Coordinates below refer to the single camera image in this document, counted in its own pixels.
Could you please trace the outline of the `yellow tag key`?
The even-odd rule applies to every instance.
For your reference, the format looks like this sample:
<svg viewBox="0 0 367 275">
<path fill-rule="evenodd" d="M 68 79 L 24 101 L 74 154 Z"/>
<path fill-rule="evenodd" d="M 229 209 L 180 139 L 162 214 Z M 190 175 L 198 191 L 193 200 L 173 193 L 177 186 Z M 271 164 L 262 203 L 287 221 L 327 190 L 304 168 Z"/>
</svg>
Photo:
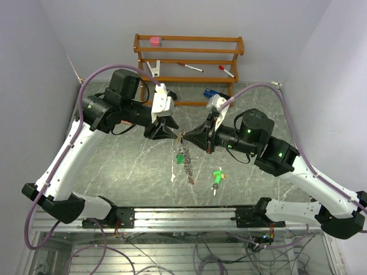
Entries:
<svg viewBox="0 0 367 275">
<path fill-rule="evenodd" d="M 182 142 L 183 142 L 183 136 L 184 136 L 184 133 L 183 132 L 180 132 L 178 134 L 178 137 L 177 137 L 177 143 L 178 144 L 182 144 Z"/>
</svg>

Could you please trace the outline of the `metal key ring disc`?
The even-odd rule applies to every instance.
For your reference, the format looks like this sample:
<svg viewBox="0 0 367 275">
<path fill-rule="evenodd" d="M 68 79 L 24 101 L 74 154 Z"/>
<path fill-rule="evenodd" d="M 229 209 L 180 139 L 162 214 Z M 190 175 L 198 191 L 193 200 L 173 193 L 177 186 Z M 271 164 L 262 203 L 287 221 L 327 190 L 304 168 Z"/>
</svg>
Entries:
<svg viewBox="0 0 367 275">
<path fill-rule="evenodd" d="M 188 177 L 191 176 L 193 178 L 193 168 L 192 168 L 192 162 L 191 162 L 188 142 L 184 139 L 184 137 L 183 137 L 182 144 L 178 144 L 178 154 L 184 154 L 185 158 L 184 158 L 184 162 L 182 163 L 182 165 L 184 167 L 186 175 Z"/>
</svg>

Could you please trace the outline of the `green key tag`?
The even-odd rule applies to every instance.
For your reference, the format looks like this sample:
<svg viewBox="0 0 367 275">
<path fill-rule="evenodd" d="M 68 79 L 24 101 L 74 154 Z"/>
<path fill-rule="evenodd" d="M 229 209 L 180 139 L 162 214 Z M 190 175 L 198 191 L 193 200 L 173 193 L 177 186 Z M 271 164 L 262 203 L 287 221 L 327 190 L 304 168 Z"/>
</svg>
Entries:
<svg viewBox="0 0 367 275">
<path fill-rule="evenodd" d="M 184 162 L 184 154 L 178 154 L 176 156 L 177 164 L 182 164 Z"/>
</svg>

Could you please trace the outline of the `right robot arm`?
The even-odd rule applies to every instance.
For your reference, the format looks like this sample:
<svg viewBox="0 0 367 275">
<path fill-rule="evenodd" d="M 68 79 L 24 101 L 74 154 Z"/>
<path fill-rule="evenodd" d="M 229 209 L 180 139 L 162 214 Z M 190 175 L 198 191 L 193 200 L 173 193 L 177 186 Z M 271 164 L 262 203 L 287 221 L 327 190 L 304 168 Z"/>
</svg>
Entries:
<svg viewBox="0 0 367 275">
<path fill-rule="evenodd" d="M 252 214 L 254 223 L 261 227 L 270 222 L 303 223 L 318 226 L 338 239 L 362 233 L 366 192 L 349 191 L 338 184 L 329 187 L 325 183 L 327 177 L 313 174 L 295 147 L 271 135 L 275 123 L 258 109 L 249 109 L 237 117 L 241 119 L 239 129 L 217 127 L 217 113 L 210 111 L 206 120 L 183 138 L 208 154 L 223 147 L 253 157 L 260 170 L 288 180 L 314 198 L 306 203 L 260 198 Z"/>
</svg>

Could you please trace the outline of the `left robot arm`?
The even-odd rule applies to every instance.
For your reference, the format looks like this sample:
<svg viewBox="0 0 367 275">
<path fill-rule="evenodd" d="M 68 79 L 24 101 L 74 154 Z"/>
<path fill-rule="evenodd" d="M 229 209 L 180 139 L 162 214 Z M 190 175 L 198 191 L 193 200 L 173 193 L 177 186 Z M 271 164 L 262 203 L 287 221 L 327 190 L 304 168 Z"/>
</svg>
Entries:
<svg viewBox="0 0 367 275">
<path fill-rule="evenodd" d="M 77 194 L 74 185 L 80 169 L 96 147 L 122 121 L 143 127 L 151 140 L 176 139 L 172 118 L 174 101 L 165 84 L 155 86 L 153 103 L 135 100 L 141 76 L 126 69 L 115 70 L 103 93 L 81 101 L 68 137 L 54 161 L 36 183 L 27 183 L 22 193 L 58 221 L 69 224 L 78 218 L 94 218 L 103 227 L 118 219 L 118 207 L 102 196 Z"/>
</svg>

